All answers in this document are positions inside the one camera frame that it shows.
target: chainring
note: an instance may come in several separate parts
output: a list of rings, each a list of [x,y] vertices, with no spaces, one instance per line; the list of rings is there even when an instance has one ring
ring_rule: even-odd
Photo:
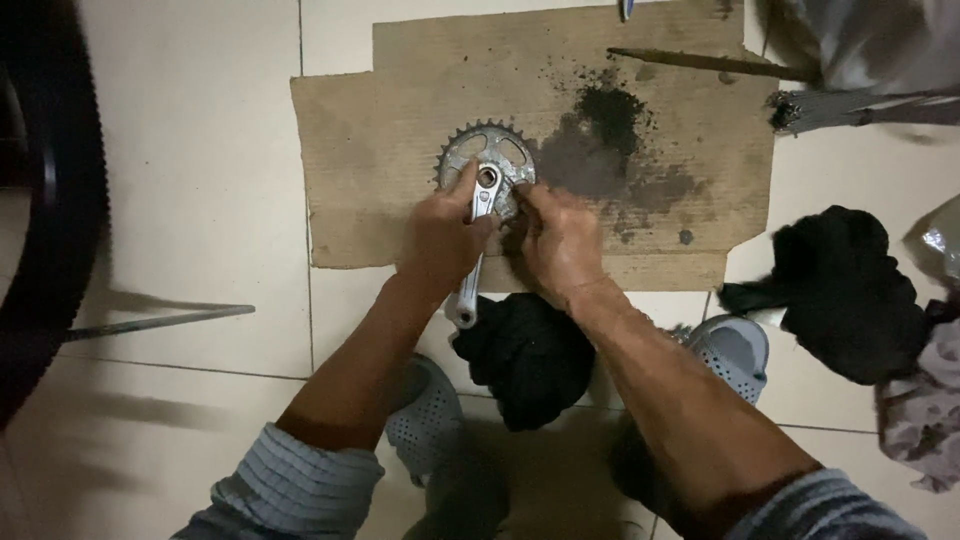
[[[514,125],[504,126],[503,121],[493,123],[488,119],[486,123],[477,120],[476,125],[467,124],[457,130],[456,135],[449,138],[442,152],[437,156],[440,161],[435,168],[437,184],[446,189],[456,183],[459,172],[470,159],[460,153],[467,141],[478,136],[486,140],[483,150],[476,153],[480,160],[480,167],[495,168],[503,178],[503,185],[497,191],[493,202],[493,209],[504,221],[509,221],[519,214],[519,205],[514,198],[513,187],[516,184],[533,184],[537,181],[534,157],[523,140],[523,131],[515,132]],[[522,163],[511,161],[504,153],[505,145],[515,146],[523,157]]]

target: forearm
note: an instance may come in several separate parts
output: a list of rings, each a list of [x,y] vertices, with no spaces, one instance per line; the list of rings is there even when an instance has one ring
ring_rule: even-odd
[[[373,450],[406,361],[437,307],[402,277],[387,280],[360,326],[321,364],[276,426],[323,450]]]
[[[615,283],[582,287],[569,309],[601,353],[651,454],[688,509],[735,519],[819,464],[686,348],[634,309]],[[732,523],[716,523],[728,526]]]

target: left hand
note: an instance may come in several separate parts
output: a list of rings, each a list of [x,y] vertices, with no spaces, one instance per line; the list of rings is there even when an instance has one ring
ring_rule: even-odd
[[[414,207],[407,220],[397,276],[438,304],[460,286],[495,228],[494,216],[469,223],[478,164],[470,160],[457,184]]]

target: gray perforated slipper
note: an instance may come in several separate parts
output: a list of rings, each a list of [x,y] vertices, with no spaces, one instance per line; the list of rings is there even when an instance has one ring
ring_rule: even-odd
[[[410,480],[423,487],[427,477],[453,453],[464,412],[444,370],[426,356],[414,356],[403,384],[401,394],[409,404],[390,415],[384,431],[410,472]]]
[[[754,321],[733,315],[718,315],[704,321],[686,340],[686,346],[702,358],[713,373],[756,405],[767,384],[770,342]]]

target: right hand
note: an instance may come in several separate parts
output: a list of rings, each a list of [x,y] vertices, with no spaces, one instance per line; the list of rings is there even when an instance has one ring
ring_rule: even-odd
[[[603,237],[597,216],[583,199],[563,188],[520,184],[529,227],[523,257],[540,285],[567,309],[578,288],[603,281]]]

